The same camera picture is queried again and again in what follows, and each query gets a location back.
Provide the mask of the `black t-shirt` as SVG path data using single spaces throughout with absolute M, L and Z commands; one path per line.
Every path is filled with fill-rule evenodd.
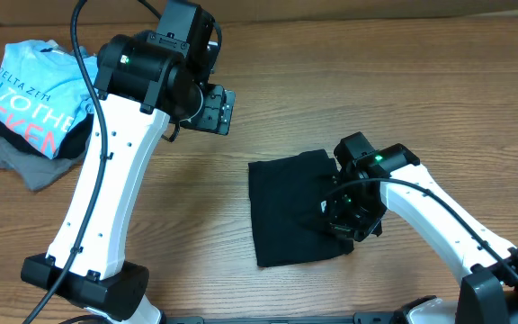
M 323 149 L 248 164 L 258 266 L 303 264 L 353 252 L 353 242 L 326 232 L 320 219 L 320 203 L 337 174 L 335 161 Z

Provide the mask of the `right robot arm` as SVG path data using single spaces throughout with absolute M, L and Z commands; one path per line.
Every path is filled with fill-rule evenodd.
M 435 182 L 402 144 L 375 149 L 354 133 L 334 155 L 341 169 L 321 203 L 326 230 L 361 242 L 380 235 L 386 212 L 406 221 L 448 266 L 457 301 L 428 295 L 392 312 L 361 313 L 356 323 L 518 323 L 518 247 L 495 234 Z

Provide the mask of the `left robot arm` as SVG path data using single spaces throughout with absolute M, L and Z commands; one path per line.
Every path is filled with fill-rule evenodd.
M 116 35 L 85 84 L 94 102 L 89 147 L 57 236 L 25 258 L 21 278 L 103 323 L 162 323 L 147 298 L 148 270 L 126 260 L 130 217 L 165 131 L 228 133 L 234 92 L 210 82 L 222 45 L 200 5 L 170 1 L 153 31 Z

